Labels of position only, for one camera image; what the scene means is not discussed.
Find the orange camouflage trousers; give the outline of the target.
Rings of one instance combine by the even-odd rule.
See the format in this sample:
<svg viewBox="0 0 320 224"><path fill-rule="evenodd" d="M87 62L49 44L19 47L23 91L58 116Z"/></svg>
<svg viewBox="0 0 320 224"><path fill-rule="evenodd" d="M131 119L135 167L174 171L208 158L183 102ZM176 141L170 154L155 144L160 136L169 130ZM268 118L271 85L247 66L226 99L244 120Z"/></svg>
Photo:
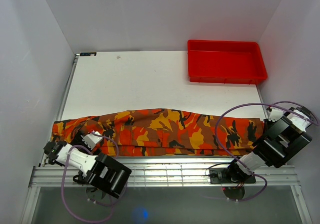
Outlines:
<svg viewBox="0 0 320 224"><path fill-rule="evenodd" d="M224 117L174 109L127 110L101 116L56 121L51 141L70 144L78 131L97 131L113 139L119 156L241 156L251 152L262 136L259 118ZM115 145L102 140L93 153L116 155Z"/></svg>

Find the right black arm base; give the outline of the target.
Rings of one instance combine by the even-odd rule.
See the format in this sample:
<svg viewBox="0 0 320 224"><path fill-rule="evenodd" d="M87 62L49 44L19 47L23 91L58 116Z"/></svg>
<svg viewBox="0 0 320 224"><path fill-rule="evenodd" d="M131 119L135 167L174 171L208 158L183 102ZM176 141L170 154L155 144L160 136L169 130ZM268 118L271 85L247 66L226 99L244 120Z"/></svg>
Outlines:
<svg viewBox="0 0 320 224"><path fill-rule="evenodd" d="M210 168L209 177L211 184L254 184L256 178L229 168Z"/></svg>

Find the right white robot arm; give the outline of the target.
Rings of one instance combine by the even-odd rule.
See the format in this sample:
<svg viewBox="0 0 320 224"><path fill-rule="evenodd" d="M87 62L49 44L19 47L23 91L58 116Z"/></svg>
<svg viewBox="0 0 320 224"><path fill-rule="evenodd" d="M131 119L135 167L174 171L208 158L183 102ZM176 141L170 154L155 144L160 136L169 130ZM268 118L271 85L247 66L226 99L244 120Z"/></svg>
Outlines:
<svg viewBox="0 0 320 224"><path fill-rule="evenodd" d="M279 168L312 141L307 128L315 118L306 107L291 107L292 113L269 107L263 134L253 143L253 150L233 160L224 170L231 182L246 183L254 171L262 166Z"/></svg>

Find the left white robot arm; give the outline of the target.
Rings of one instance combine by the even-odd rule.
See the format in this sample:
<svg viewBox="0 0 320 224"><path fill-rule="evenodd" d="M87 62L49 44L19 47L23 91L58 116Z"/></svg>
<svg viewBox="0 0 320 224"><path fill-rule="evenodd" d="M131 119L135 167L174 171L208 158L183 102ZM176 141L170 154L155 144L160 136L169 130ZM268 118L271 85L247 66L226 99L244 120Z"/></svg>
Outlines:
<svg viewBox="0 0 320 224"><path fill-rule="evenodd" d="M74 181L80 184L89 184L112 197L119 198L132 170L118 162L116 158L103 153L92 154L92 150L102 140L111 141L119 155L118 144L111 138L99 132L81 135L81 145L71 145L65 141L50 141L44 147L49 164L73 166L79 170Z"/></svg>

